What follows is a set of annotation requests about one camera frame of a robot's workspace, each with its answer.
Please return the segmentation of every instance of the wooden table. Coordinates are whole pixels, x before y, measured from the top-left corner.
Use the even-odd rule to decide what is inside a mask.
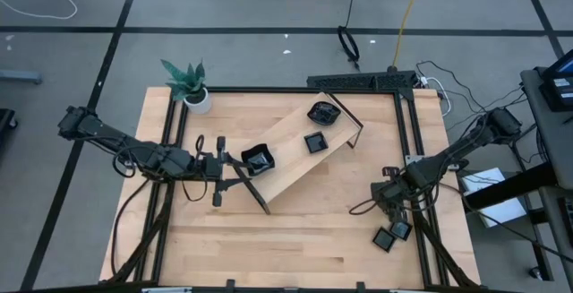
[[[212,93],[213,108],[204,116],[189,115],[183,148],[194,153],[194,143],[205,135],[204,151],[215,151],[217,136],[225,135],[227,150],[238,149],[295,110],[313,94]],[[390,253],[372,243],[389,220],[379,209],[362,216],[348,210],[370,198],[370,183],[381,181],[381,168],[404,165],[394,100],[391,95],[337,94],[362,121],[364,128],[355,149],[343,146],[277,196],[267,216],[242,185],[223,194],[215,208],[210,196],[191,203],[176,185],[169,221],[160,285],[237,287],[355,288],[363,281],[368,289],[421,289],[423,280],[415,234],[398,240]],[[169,89],[149,88],[136,137],[159,142],[165,122]],[[435,90],[415,90],[418,122],[427,155],[448,146]],[[410,122],[406,127],[414,151]],[[176,120],[172,129],[175,139]],[[235,177],[226,168],[225,177]],[[442,180],[457,185],[448,173]],[[126,179],[119,205],[142,182]],[[201,183],[187,183],[191,196],[202,193]],[[121,264],[141,239],[150,187],[128,205],[119,224],[116,260]],[[442,243],[470,279],[479,282],[466,217],[458,194],[440,191],[436,204]],[[432,282],[439,283],[432,247]],[[155,245],[148,251],[144,279],[150,277]],[[101,279],[111,276],[110,250]]]

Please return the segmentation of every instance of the black cube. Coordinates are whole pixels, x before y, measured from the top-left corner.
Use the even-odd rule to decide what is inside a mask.
[[[402,240],[407,240],[408,236],[410,236],[410,231],[412,230],[412,225],[410,225],[407,222],[403,222],[403,221],[398,221],[398,222],[394,222],[392,224],[392,227],[390,227],[390,232],[402,239]]]
[[[372,240],[372,242],[376,244],[376,246],[382,248],[387,253],[390,252],[390,249],[392,249],[392,246],[394,245],[395,241],[396,238],[394,237],[394,235],[392,235],[389,231],[387,231],[383,227],[380,227],[380,230],[378,230],[376,237],[374,237],[374,239]]]
[[[304,141],[306,142],[306,147],[311,154],[317,151],[326,150],[329,147],[322,132],[306,135],[304,137]]]

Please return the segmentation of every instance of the concrete floor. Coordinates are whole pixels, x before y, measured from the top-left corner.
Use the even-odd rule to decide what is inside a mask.
[[[117,24],[124,0],[74,0],[80,11],[69,21],[35,19],[0,5],[2,26],[105,27]],[[355,0],[350,27],[396,29],[408,0]],[[29,12],[67,14],[65,0],[6,0]],[[349,0],[134,0],[129,27],[181,28],[336,28],[344,24]],[[569,0],[541,0],[555,30],[573,28]],[[464,30],[543,30],[531,0],[416,0],[408,28]],[[108,33],[29,33],[0,31],[0,68],[42,72],[44,83],[0,82],[0,108],[13,108],[18,130],[0,160],[0,291],[18,289],[47,216],[70,153],[71,144],[57,136],[56,124],[68,105],[85,105],[96,82],[111,39]],[[177,65],[203,59],[212,86],[304,86],[315,74],[353,73],[333,34],[140,34],[121,36],[98,103],[105,121],[134,133],[144,92],[162,85],[166,74],[160,58]],[[487,104],[515,89],[519,72],[556,60],[543,34],[510,36],[408,35],[403,38],[398,68],[411,70],[433,60],[456,73],[475,97]],[[356,35],[363,72],[385,71],[396,44],[395,35]],[[564,50],[573,38],[559,38]],[[430,65],[423,72],[447,90],[465,92],[451,77]],[[513,100],[518,93],[501,101]],[[446,126],[471,114],[459,96]],[[526,102],[511,108],[524,126],[533,123]],[[465,128],[449,131],[455,140]],[[520,144],[524,157],[536,153],[535,138]],[[468,157],[471,169],[499,167],[516,171],[507,147],[488,146]],[[122,180],[109,167],[109,157],[86,146],[73,175],[56,230],[35,288],[95,283],[112,227]],[[556,281],[529,279],[535,266],[531,246],[503,229],[484,229],[468,217],[483,284],[494,289],[539,292],[566,291],[557,258],[550,256]],[[511,223],[523,232],[525,220]],[[543,239],[552,244],[551,232]]]

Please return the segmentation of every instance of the black cup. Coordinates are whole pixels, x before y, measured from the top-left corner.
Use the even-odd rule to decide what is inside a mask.
[[[312,105],[311,111],[306,114],[314,123],[320,125],[333,125],[340,115],[340,109],[326,101],[319,101]]]
[[[248,164],[247,171],[250,177],[258,176],[262,172],[275,167],[275,159],[270,155],[267,144],[258,144],[247,151],[241,152],[243,163]]]

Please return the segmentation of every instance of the wooden board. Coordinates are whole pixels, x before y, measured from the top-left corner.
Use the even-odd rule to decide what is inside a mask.
[[[164,88],[148,89],[138,137],[160,138],[168,93]],[[208,115],[188,117],[183,147],[192,151],[196,138],[204,134],[204,150],[214,151],[217,136],[225,135],[227,150],[236,156],[313,96],[214,93]],[[363,122],[360,141],[354,150],[339,148],[288,187],[269,204],[272,215],[264,215],[241,185],[223,194],[220,208],[211,206],[212,185],[208,197],[198,203],[187,202],[180,185],[175,188],[161,285],[225,286],[227,279],[235,279],[243,287],[350,289],[357,281],[364,281],[369,289],[423,287],[415,234],[406,242],[397,241],[388,254],[372,244],[378,228],[389,226],[388,218],[378,209],[357,217],[347,213],[370,197],[372,181],[384,179],[382,167],[403,166],[393,99],[337,97]],[[433,90],[416,90],[415,99],[424,148],[432,155],[448,146],[439,102]],[[235,177],[235,172],[226,168],[224,175]],[[138,177],[125,181],[120,205],[141,181]],[[443,181],[456,184],[450,174]],[[186,185],[191,195],[201,195],[201,183]],[[120,222],[118,263],[125,261],[141,238],[149,188],[146,191],[132,201]],[[442,242],[467,275],[479,282],[459,196],[442,189],[436,211]],[[148,252],[148,277],[154,253],[155,246]],[[108,249],[101,279],[109,276]]]
[[[259,191],[265,202],[269,203],[285,191],[340,146],[346,144],[360,130],[360,126],[344,111],[333,125],[322,126],[314,123],[306,114],[318,101],[333,103],[333,100],[321,92],[305,101],[299,108],[242,148],[242,151],[245,151],[257,144],[266,143],[270,154],[275,159],[273,169],[252,179],[252,185]],[[322,132],[329,147],[310,154],[304,137],[317,132]]]

